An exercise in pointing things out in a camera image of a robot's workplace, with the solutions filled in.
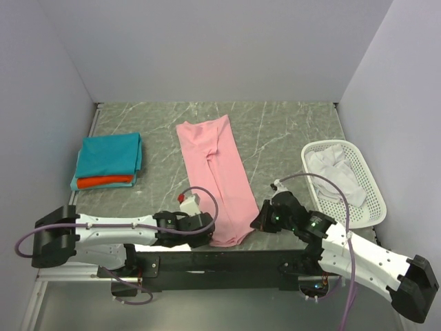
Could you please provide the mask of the pink t-shirt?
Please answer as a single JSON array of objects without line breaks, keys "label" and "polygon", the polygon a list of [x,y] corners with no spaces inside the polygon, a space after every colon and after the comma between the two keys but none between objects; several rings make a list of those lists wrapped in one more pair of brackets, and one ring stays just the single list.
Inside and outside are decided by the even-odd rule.
[{"label": "pink t-shirt", "polygon": [[250,188],[227,115],[177,125],[176,133],[191,186],[208,190],[218,204],[210,245],[228,248],[252,231],[259,209]]}]

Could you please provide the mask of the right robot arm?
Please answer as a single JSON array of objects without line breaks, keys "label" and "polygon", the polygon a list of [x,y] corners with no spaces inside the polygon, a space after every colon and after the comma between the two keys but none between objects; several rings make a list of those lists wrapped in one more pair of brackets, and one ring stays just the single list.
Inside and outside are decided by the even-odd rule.
[{"label": "right robot arm", "polygon": [[306,243],[300,260],[285,263],[284,271],[303,275],[338,274],[377,292],[399,314],[424,323],[440,288],[428,260],[409,258],[386,250],[331,217],[308,211],[290,191],[279,190],[263,203],[251,227],[261,232],[293,232]]}]

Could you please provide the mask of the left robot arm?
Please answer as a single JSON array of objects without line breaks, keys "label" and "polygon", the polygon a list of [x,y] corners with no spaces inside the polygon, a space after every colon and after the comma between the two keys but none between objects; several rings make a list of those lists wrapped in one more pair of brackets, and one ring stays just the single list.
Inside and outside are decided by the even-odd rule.
[{"label": "left robot arm", "polygon": [[93,217],[67,205],[39,219],[34,229],[32,267],[54,268],[75,261],[130,277],[138,268],[135,245],[173,248],[187,244],[197,248],[211,240],[215,221],[207,212]]}]

